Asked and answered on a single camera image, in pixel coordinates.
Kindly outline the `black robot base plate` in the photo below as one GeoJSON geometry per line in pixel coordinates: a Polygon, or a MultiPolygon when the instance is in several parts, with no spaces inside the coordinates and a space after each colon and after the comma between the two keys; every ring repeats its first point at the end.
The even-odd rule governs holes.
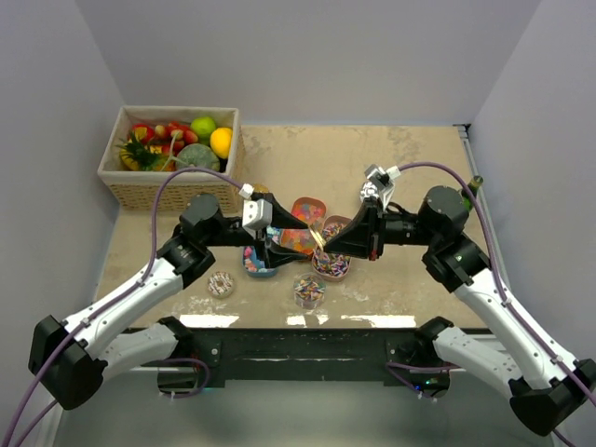
{"type": "Polygon", "coordinates": [[[379,382],[438,399],[445,362],[403,329],[193,329],[168,358],[153,360],[160,390],[187,392],[231,381],[379,382]]]}

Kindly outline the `blue tray of star candies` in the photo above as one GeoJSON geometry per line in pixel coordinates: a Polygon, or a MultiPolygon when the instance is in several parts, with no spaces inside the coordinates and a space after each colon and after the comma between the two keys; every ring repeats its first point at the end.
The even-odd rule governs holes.
{"type": "Polygon", "coordinates": [[[242,265],[251,278],[272,278],[278,273],[276,268],[266,268],[264,266],[264,262],[257,258],[256,251],[252,246],[243,249],[242,265]]]}

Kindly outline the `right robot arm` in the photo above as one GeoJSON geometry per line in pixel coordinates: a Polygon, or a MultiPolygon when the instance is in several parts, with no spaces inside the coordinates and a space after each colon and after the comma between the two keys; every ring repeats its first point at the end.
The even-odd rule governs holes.
{"type": "Polygon", "coordinates": [[[386,244],[426,247],[427,272],[480,317],[506,351],[485,347],[434,318],[420,329],[417,359],[427,366],[443,360],[475,375],[508,399],[528,429],[546,437],[594,390],[595,362],[577,359],[541,328],[465,234],[468,217],[463,198],[447,186],[431,188],[417,213],[389,212],[367,197],[324,250],[374,261],[386,244]]]}

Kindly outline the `pink tray of lollipops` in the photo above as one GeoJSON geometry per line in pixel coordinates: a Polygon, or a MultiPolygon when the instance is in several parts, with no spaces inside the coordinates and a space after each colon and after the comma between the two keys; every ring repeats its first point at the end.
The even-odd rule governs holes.
{"type": "MultiPolygon", "coordinates": [[[[333,215],[325,220],[319,233],[323,240],[328,242],[331,238],[337,236],[349,223],[350,220],[348,218],[333,215]]],[[[341,281],[350,269],[351,257],[343,254],[328,253],[321,247],[316,247],[311,264],[314,271],[327,280],[341,281]]]]}

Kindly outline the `silver metal scoop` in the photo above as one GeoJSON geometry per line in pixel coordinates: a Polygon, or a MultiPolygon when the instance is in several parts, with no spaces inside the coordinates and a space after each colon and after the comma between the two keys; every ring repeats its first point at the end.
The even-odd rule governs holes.
{"type": "Polygon", "coordinates": [[[372,198],[373,200],[379,199],[378,188],[372,182],[364,183],[359,191],[360,202],[363,202],[367,198],[372,198]]]}

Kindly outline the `round cream jar lid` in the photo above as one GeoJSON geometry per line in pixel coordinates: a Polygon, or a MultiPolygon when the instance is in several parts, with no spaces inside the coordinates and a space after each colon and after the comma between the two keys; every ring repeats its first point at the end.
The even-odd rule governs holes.
{"type": "Polygon", "coordinates": [[[316,225],[310,225],[308,227],[308,231],[309,231],[311,237],[313,238],[313,240],[316,242],[318,249],[320,251],[324,251],[325,245],[326,245],[326,239],[322,234],[322,229],[320,229],[316,225]]]}

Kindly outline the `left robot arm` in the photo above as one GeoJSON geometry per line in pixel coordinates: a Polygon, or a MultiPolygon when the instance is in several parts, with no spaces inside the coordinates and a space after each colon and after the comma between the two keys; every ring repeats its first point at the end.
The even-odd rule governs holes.
{"type": "Polygon", "coordinates": [[[213,247],[256,249],[266,267],[305,259],[267,234],[269,227],[305,230],[270,193],[253,193],[239,217],[223,215],[212,194],[193,197],[172,236],[150,261],[119,288],[65,320],[47,316],[34,327],[28,368],[65,410],[89,400],[120,366],[166,359],[185,364],[193,343],[179,323],[157,323],[135,341],[126,328],[142,314],[188,288],[215,263],[213,247]]]}

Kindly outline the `orange tray of gummy stars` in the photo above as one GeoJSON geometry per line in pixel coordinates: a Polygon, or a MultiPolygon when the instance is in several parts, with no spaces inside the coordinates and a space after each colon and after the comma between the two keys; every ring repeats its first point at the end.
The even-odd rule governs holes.
{"type": "MultiPolygon", "coordinates": [[[[291,214],[294,217],[317,231],[322,229],[326,213],[327,207],[324,202],[308,196],[297,198],[291,207],[291,214]]],[[[309,229],[283,229],[280,234],[279,245],[302,252],[308,258],[311,258],[317,247],[317,242],[313,239],[309,229]]]]}

